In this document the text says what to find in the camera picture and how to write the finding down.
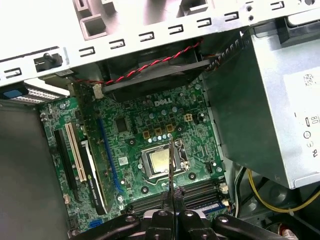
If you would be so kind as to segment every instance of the label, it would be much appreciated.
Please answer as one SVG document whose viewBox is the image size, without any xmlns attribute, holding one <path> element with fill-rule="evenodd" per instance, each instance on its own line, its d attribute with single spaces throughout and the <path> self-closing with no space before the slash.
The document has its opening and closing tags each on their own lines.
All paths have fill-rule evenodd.
<svg viewBox="0 0 320 240">
<path fill-rule="evenodd" d="M 284 82 L 301 146 L 309 158 L 320 160 L 320 67 L 286 75 Z"/>
<path fill-rule="evenodd" d="M 126 156 L 120 157 L 118 161 L 120 166 L 127 165 L 129 163 L 128 158 Z"/>
<path fill-rule="evenodd" d="M 67 75 L 74 74 L 74 72 L 70 69 L 67 69 L 67 70 L 63 70 L 63 71 L 57 71 L 55 74 L 58 75 L 59 77 L 64 77 Z"/>
<path fill-rule="evenodd" d="M 154 101 L 154 106 L 155 107 L 159 107 L 159 106 L 165 105 L 165 104 L 172 104 L 172 101 L 171 101 L 170 97 L 165 98 L 165 99 L 161 99 L 159 101 Z"/>
</svg>

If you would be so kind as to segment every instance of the white connector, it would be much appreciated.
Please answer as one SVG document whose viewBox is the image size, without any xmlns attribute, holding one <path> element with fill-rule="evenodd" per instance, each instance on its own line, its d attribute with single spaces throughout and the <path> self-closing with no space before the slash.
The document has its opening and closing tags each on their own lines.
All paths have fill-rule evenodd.
<svg viewBox="0 0 320 240">
<path fill-rule="evenodd" d="M 228 194 L 228 191 L 229 191 L 228 185 L 226 183 L 221 183 L 219 186 L 219 190 L 223 194 Z"/>
<path fill-rule="evenodd" d="M 77 140 L 75 137 L 74 129 L 72 127 L 72 123 L 67 123 L 64 126 L 66 129 L 66 134 L 68 136 L 70 146 L 71 146 L 75 166 L 78 171 L 79 180 L 80 180 L 80 182 L 87 181 L 84 165 L 83 165 L 82 159 L 80 157 L 79 147 L 78 147 Z"/>
</svg>

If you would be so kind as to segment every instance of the black plastic bracket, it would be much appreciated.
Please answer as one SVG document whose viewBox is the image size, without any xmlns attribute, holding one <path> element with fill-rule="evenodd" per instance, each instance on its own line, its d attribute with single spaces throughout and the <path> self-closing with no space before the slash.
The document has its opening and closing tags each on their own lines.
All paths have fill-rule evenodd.
<svg viewBox="0 0 320 240">
<path fill-rule="evenodd" d="M 43 57 L 36 58 L 33 61 L 37 73 L 60 67 L 64 62 L 60 54 L 55 53 L 51 55 L 47 52 L 43 54 Z"/>
<path fill-rule="evenodd" d="M 152 215 L 150 226 L 145 231 L 145 240 L 170 240 L 174 229 L 174 215 L 165 210 Z"/>
<path fill-rule="evenodd" d="M 178 236 L 184 240 L 218 240 L 213 229 L 206 227 L 200 216 L 191 210 L 180 212 Z"/>
<path fill-rule="evenodd" d="M 107 221 L 95 228 L 85 231 L 72 240 L 117 240 L 131 234 L 140 229 L 140 218 L 134 214 L 123 214 L 110 221 Z"/>
<path fill-rule="evenodd" d="M 283 236 L 226 214 L 216 216 L 212 221 L 212 229 L 214 229 L 217 234 L 232 239 L 288 240 Z"/>
</svg>

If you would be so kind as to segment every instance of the mounting hole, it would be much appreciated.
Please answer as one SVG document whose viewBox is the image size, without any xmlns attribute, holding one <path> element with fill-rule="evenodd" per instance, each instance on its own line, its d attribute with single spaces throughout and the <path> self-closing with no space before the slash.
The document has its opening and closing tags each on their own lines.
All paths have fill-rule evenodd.
<svg viewBox="0 0 320 240">
<path fill-rule="evenodd" d="M 134 222 L 135 221 L 135 218 L 133 216 L 127 216 L 125 218 L 125 221 L 128 222 L 128 223 L 131 223 L 131 222 Z"/>
<path fill-rule="evenodd" d="M 194 215 L 192 211 L 185 211 L 184 214 L 188 217 L 192 217 Z"/>
<path fill-rule="evenodd" d="M 305 4 L 311 6 L 313 4 L 315 4 L 316 0 L 304 0 Z"/>
<path fill-rule="evenodd" d="M 142 188 L 141 188 L 141 193 L 142 194 L 147 194 L 149 192 L 149 188 L 147 187 L 147 186 L 143 186 Z"/>
<path fill-rule="evenodd" d="M 167 216 L 168 213 L 166 213 L 165 211 L 159 211 L 159 216 Z"/>
<path fill-rule="evenodd" d="M 190 172 L 188 177 L 190 180 L 195 180 L 197 178 L 197 175 L 194 172 Z"/>
</svg>

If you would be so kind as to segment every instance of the cable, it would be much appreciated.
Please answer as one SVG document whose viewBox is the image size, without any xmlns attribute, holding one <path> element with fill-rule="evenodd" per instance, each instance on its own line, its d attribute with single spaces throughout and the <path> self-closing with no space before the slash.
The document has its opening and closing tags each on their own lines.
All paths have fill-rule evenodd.
<svg viewBox="0 0 320 240">
<path fill-rule="evenodd" d="M 270 205 L 269 203 L 265 202 L 259 195 L 257 189 L 256 189 L 256 186 L 255 186 L 255 183 L 254 183 L 254 179 L 252 177 L 252 171 L 251 170 L 247 170 L 247 174 L 248 174 L 248 179 L 249 179 L 249 183 L 252 187 L 252 190 L 254 192 L 254 194 L 257 196 L 257 198 L 260 200 L 260 202 L 266 206 L 268 209 L 274 211 L 274 212 L 277 212 L 277 213 L 290 213 L 290 212 L 296 212 L 296 211 L 299 211 L 303 208 L 305 208 L 306 206 L 308 206 L 310 203 L 312 203 L 319 195 L 320 195 L 320 190 L 314 194 L 312 197 L 310 197 L 310 199 L 308 199 L 307 201 L 305 201 L 303 204 L 301 204 L 300 206 L 297 206 L 297 207 L 294 207 L 294 208 L 291 208 L 291 209 L 281 209 L 281 208 L 278 208 L 278 207 L 275 207 L 275 206 L 272 206 Z"/>
<path fill-rule="evenodd" d="M 269 181 L 268 178 L 263 177 L 261 178 L 260 182 L 256 185 L 256 191 L 259 192 L 259 190 Z M 241 205 L 245 205 L 251 198 L 253 198 L 255 196 L 254 191 L 252 190 L 252 192 L 241 202 Z"/>
<path fill-rule="evenodd" d="M 244 178 L 244 175 L 246 173 L 246 168 L 245 167 L 241 167 L 239 174 L 237 176 L 237 179 L 235 180 L 235 184 L 234 184 L 234 188 L 235 188 L 235 214 L 234 216 L 236 218 L 238 218 L 240 216 L 240 212 L 241 212 L 241 208 L 242 208 L 242 204 L 241 204 L 241 194 L 240 194 L 240 184 Z"/>
<path fill-rule="evenodd" d="M 189 51 L 190 49 L 194 49 L 196 47 L 198 47 L 201 43 L 203 42 L 203 39 L 201 39 L 200 41 L 198 41 L 196 44 L 194 45 L 190 45 L 190 46 L 187 46 L 185 49 L 177 52 L 176 54 L 172 55 L 172 56 L 167 56 L 163 59 L 158 59 L 158 60 L 155 60 L 149 64 L 146 64 L 146 65 L 143 65 L 142 67 L 140 68 L 137 68 L 135 70 L 132 70 L 130 71 L 129 73 L 127 73 L 126 75 L 123 75 L 123 76 L 120 76 L 118 77 L 116 80 L 109 80 L 109 81 L 96 81 L 96 80 L 83 80 L 83 79 L 77 79 L 76 81 L 79 82 L 79 83 L 88 83 L 88 84 L 103 84 L 103 85 L 109 85 L 109 84 L 113 84 L 113 83 L 118 83 L 120 82 L 121 80 L 123 79 L 127 79 L 129 77 L 131 77 L 132 75 L 136 74 L 136 73 L 140 73 L 142 70 L 148 68 L 148 67 L 152 67 L 156 64 L 159 64 L 159 63 L 164 63 L 164 62 L 167 62 L 167 61 L 170 61 L 172 59 L 176 59 L 177 57 L 179 57 L 181 54 Z"/>
</svg>

